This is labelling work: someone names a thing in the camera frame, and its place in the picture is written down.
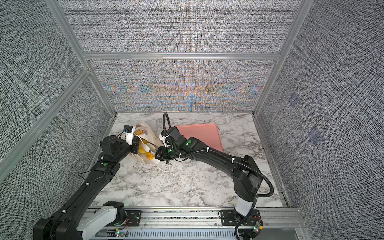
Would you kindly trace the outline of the twisted yellow fake bread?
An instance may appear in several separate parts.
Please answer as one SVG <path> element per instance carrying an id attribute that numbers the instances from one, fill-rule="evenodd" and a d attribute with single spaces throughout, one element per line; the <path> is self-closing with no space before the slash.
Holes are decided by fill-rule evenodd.
<path id="1" fill-rule="evenodd" d="M 152 159 L 154 159 L 154 158 L 147 158 L 145 152 L 148 152 L 148 151 L 149 151 L 149 150 L 143 150 L 142 147 L 141 147 L 141 144 L 140 144 L 139 154 L 145 156 L 145 158 L 146 158 L 147 160 L 152 160 Z"/>

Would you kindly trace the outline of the white printed paper bag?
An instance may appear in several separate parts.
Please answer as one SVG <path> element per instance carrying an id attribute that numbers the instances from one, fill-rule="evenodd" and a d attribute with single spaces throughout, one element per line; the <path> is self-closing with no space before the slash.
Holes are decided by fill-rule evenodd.
<path id="1" fill-rule="evenodd" d="M 139 123 L 137 125 L 135 125 L 136 129 L 135 129 L 135 133 L 134 133 L 134 137 L 139 137 L 139 143 L 144 143 L 144 144 L 147 144 L 147 143 L 151 143 L 152 145 L 154 145 L 157 149 L 160 147 L 160 146 L 163 146 L 163 142 L 159 139 L 159 137 L 156 136 L 156 134 L 152 131 L 152 129 L 145 123 L 145 122 L 142 122 L 142 123 Z M 145 158 L 145 156 L 143 155 L 133 155 L 134 158 L 144 164 L 151 164 L 153 166 L 155 166 L 158 170 L 162 171 L 162 172 L 168 172 L 168 170 L 165 170 L 165 169 L 162 169 L 161 168 L 161 161 L 160 160 L 157 160 L 157 159 L 152 159 L 152 160 L 147 160 Z"/>

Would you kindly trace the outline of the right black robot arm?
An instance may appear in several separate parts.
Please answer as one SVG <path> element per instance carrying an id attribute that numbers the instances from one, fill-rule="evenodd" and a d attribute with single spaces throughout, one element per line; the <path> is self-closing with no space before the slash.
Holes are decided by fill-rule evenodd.
<path id="1" fill-rule="evenodd" d="M 186 138 L 177 127 L 171 126 L 168 113 L 163 114 L 162 126 L 159 138 L 163 145 L 157 149 L 155 159 L 166 164 L 171 160 L 184 162 L 191 159 L 208 164 L 231 177 L 238 196 L 231 214 L 236 222 L 235 237 L 238 240 L 255 239 L 264 226 L 260 213 L 255 209 L 257 200 L 274 194 L 272 182 L 260 171 L 255 160 L 248 155 L 228 155 L 197 138 Z"/>

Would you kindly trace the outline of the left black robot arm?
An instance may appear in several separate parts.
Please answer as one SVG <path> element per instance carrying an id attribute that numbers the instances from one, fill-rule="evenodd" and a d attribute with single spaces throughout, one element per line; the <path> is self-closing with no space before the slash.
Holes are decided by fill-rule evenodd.
<path id="1" fill-rule="evenodd" d="M 79 223 L 99 192 L 114 178 L 120 162 L 129 154 L 138 154 L 140 139 L 133 137 L 129 144 L 119 136 L 105 137 L 100 145 L 102 152 L 89 171 L 84 183 L 72 197 L 48 219 L 40 219 L 33 227 L 34 240 L 84 240 L 85 231 Z"/>

